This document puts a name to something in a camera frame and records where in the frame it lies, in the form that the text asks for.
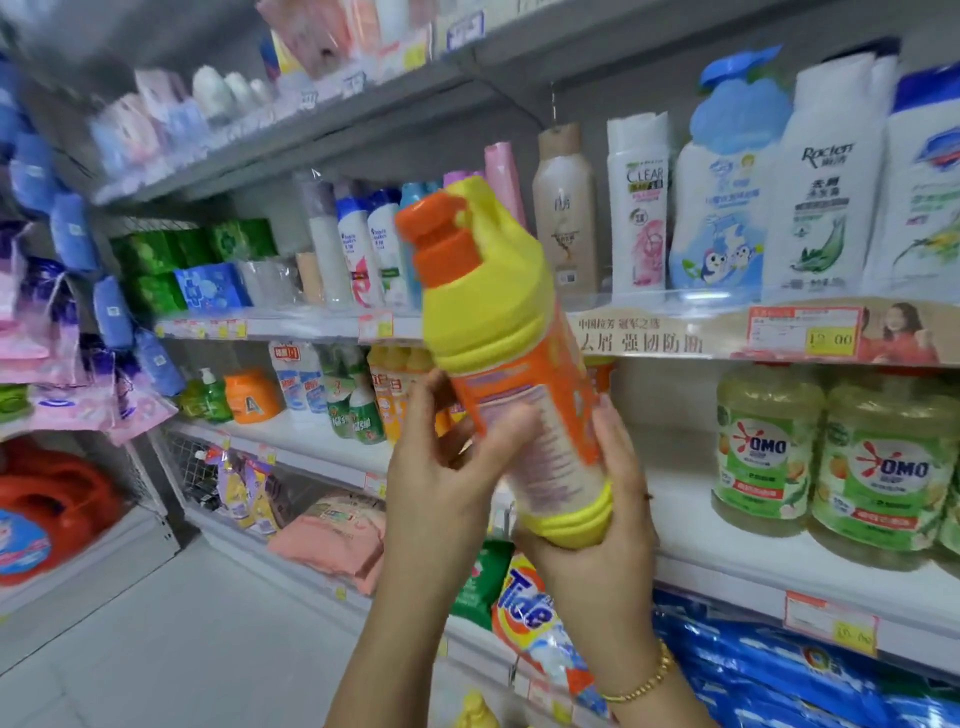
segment gold bracelet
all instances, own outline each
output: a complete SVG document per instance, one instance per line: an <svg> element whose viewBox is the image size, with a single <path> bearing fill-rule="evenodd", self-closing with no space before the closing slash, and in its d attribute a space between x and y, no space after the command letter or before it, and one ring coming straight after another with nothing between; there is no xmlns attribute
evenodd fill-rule
<svg viewBox="0 0 960 728"><path fill-rule="evenodd" d="M660 643L660 664L657 666L657 671L654 672L653 677L647 680L635 691L628 692L626 695L604 695L603 693L600 693L600 696L608 703L629 703L631 700L636 700L639 697L643 697L653 688L656 688L660 683L662 683L663 679L667 676L667 674L669 674L670 670L677 663L673 659L673 653L670 651L670 648L666 646L666 643L663 640L658 640L658 642Z"/></svg>

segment person's right hand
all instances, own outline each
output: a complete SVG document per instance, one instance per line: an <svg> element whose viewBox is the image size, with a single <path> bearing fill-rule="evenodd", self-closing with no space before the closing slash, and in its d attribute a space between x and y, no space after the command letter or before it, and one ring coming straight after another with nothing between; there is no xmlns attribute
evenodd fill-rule
<svg viewBox="0 0 960 728"><path fill-rule="evenodd" d="M609 397L594 409L593 426L612 481L613 516L603 543L570 551L522 528L514 540L553 596L597 688L617 695L649 680L660 661L650 614L657 532L643 469Z"/></svg>

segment person's left hand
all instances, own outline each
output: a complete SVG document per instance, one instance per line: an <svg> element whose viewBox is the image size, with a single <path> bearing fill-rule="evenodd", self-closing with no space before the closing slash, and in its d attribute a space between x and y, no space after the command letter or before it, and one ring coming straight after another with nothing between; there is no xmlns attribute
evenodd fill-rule
<svg viewBox="0 0 960 728"><path fill-rule="evenodd" d="M518 404L462 455L474 434L470 417L443 437L434 429L437 412L455 401L439 369L418 381L410 395L387 471L387 535L378 587L380 592L405 582L407 590L419 593L420 603L444 615L483 545L497 481L540 434L540 412Z"/></svg>

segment woman in red on banner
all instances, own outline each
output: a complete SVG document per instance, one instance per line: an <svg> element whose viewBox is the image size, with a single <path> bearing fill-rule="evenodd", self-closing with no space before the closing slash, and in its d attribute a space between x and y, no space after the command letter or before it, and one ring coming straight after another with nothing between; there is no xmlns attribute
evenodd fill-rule
<svg viewBox="0 0 960 728"><path fill-rule="evenodd" d="M864 310L861 331L870 322ZM857 358L875 364L939 364L933 335L924 328L920 311L912 303L894 303L883 316L883 337L870 339L861 334Z"/></svg>

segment hand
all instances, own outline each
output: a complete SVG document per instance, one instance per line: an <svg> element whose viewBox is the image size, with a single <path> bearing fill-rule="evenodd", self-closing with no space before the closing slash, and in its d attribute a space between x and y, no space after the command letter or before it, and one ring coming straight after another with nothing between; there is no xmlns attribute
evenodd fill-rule
<svg viewBox="0 0 960 728"><path fill-rule="evenodd" d="M473 436L465 417L443 437L437 412L456 401L434 370L414 387L403 434L387 471L387 535L378 592L401 582L424 608L445 616L470 574L490 522L493 489L511 461L540 433L540 412L519 404L461 454Z"/></svg>
<svg viewBox="0 0 960 728"><path fill-rule="evenodd" d="M614 695L642 685L660 659L650 614L658 539L643 469L606 395L593 410L593 427L612 481L613 516L603 543L568 551L522 529L514 541L553 596L597 688Z"/></svg>

